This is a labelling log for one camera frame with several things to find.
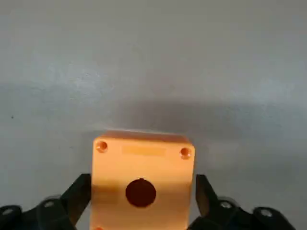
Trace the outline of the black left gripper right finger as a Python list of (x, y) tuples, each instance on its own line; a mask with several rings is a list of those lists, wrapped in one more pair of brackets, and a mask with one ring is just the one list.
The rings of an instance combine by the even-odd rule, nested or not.
[(200, 211), (190, 230), (293, 230), (278, 210), (256, 207), (246, 212), (236, 203), (217, 196), (206, 175), (196, 175), (196, 202)]

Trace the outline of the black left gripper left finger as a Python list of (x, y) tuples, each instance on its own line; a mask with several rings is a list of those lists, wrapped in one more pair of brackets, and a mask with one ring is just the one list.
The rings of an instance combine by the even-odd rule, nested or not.
[(24, 211), (20, 205), (0, 207), (2, 230), (75, 230), (91, 201), (92, 178), (82, 173), (60, 196), (51, 196)]

